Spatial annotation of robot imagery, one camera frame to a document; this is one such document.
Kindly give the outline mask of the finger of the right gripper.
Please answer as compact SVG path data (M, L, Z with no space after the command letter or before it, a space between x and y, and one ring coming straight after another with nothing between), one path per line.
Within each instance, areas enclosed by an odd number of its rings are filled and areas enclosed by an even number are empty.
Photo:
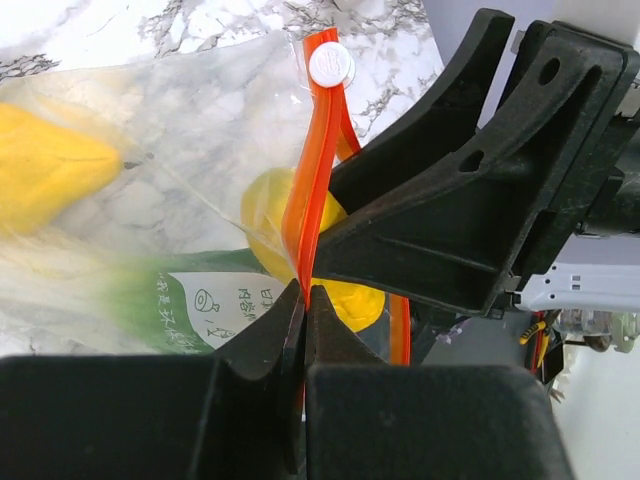
M358 209L319 238L314 274L464 314L483 314L505 291L536 220L595 127L604 101L545 147L541 132L593 66L550 40L491 120L458 150Z
M347 213L425 171L473 136L514 21L499 10L478 10L429 90L333 170L330 192Z

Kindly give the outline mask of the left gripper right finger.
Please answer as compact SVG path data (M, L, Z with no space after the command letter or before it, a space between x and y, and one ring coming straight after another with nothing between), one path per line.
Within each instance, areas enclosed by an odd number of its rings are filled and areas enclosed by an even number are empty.
M526 370L392 366L310 293L306 470L311 479L571 479L549 398Z

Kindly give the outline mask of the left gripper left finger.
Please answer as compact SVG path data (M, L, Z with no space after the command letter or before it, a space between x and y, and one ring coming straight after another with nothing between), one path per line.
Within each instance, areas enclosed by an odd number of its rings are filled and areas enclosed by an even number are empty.
M5 479L286 479L299 469L304 297L207 355L1 362Z

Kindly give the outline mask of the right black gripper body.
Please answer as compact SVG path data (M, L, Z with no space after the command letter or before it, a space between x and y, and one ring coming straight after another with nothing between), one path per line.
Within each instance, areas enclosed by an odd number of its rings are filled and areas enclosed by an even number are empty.
M522 247L515 266L522 284L546 273L572 234L639 234L639 54L627 44L566 23L535 21L520 43L509 77L511 89L550 40L572 51L567 60L545 66L542 77L550 77L553 68L567 70L578 58L594 64L542 130L543 146L559 145L560 133L575 130L596 101L604 101L605 107Z

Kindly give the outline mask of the yellow corn toy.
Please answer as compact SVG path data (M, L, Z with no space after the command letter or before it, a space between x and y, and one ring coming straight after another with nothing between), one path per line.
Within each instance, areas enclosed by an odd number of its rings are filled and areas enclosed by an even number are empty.
M294 187L295 170L278 167L256 177L245 190L240 204L241 222L247 229L248 245L262 267L283 284L298 274L296 256L290 256L283 243L282 220ZM302 252L309 258L305 265L316 265L319 234L347 217L345 209L327 190L318 227L304 230ZM328 294L338 318L358 333L372 326L385 313L386 293L371 287L344 281L312 277L312 286L321 286Z

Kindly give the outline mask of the white green bok choy toy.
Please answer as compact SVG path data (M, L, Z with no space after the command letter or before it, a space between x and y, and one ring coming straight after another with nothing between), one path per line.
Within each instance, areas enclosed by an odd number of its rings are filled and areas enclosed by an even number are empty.
M37 251L1 262L6 314L105 353L211 353L282 290L248 249L112 261Z

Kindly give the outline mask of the clear zip bag orange zipper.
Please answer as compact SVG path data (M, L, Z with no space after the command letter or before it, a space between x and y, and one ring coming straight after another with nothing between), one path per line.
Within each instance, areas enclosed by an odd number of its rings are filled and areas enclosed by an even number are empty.
M123 170L41 230L1 235L1 262L37 251L112 261L250 250L242 196L278 167L295 170L281 233L294 256L304 230L318 227L327 190L298 173L326 172L360 149L345 95L354 74L331 28L302 41L275 32L231 47L5 81L1 105L105 142ZM317 192L323 198L314 202ZM2 308L1 350L117 354Z

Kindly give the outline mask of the yellow round lemon toy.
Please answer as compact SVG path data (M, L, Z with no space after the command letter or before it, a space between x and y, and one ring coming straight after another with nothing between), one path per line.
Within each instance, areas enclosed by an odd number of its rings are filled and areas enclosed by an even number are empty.
M112 183L119 152L84 133L1 105L1 235L31 235Z

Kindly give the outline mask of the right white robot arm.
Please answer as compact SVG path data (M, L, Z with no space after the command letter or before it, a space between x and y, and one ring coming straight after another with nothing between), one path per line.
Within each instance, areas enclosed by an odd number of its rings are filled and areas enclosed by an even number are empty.
M347 218L313 273L463 315L639 307L639 55L618 32L533 21L482 118L513 16L470 13L426 94L337 167Z

